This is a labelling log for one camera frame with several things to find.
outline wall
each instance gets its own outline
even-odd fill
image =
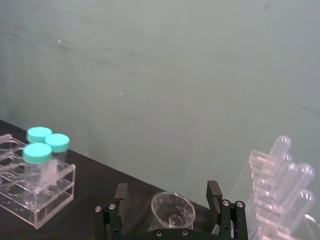
[[[1,1],[0,119],[201,204],[207,180],[228,194],[251,149],[282,134],[320,171],[319,13],[317,0]]]

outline plastic vial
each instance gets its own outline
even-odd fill
[[[31,143],[24,147],[22,158],[28,165],[24,168],[25,182],[31,189],[42,189],[50,177],[52,149],[44,143]]]
[[[29,143],[44,143],[46,136],[52,134],[52,130],[44,126],[34,126],[26,131],[26,139]]]
[[[61,162],[66,161],[70,138],[64,134],[54,133],[45,137],[44,142],[52,148],[52,156]]]

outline teal screw cap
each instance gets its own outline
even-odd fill
[[[44,142],[52,148],[53,153],[63,153],[67,151],[70,146],[70,138],[60,133],[46,136]]]
[[[26,131],[26,139],[30,143],[44,143],[46,136],[52,134],[51,129],[44,126],[34,126]]]
[[[22,158],[29,164],[45,164],[52,157],[52,149],[48,144],[31,143],[24,147]]]

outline bolt head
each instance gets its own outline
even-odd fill
[[[182,229],[182,230],[181,230],[182,236],[187,236],[188,233],[189,233],[189,231],[188,231],[187,229]]]
[[[243,208],[243,207],[245,206],[242,201],[238,201],[238,202],[236,203],[236,205],[237,205],[239,208]]]
[[[102,210],[102,207],[101,206],[96,206],[94,210],[98,213],[98,212],[100,212]]]
[[[230,205],[230,202],[228,200],[223,200],[222,201],[222,204],[225,205],[225,206],[229,206]]]
[[[109,205],[109,209],[115,209],[116,208],[116,205],[114,204],[114,203],[111,203],[110,205]]]
[[[157,236],[157,237],[161,237],[162,236],[162,231],[161,230],[157,230],[157,231],[155,231],[155,235]]]

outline black tabletop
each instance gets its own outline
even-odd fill
[[[0,120],[0,136],[3,134],[26,142],[26,131]],[[120,183],[128,183],[129,187],[127,234],[146,231],[152,215],[151,199],[161,189],[74,151],[68,152],[66,162],[76,165],[74,200],[38,230],[0,207],[0,240],[94,240],[94,209],[114,197]],[[194,229],[209,232],[213,228],[210,211],[197,204],[194,208]]]

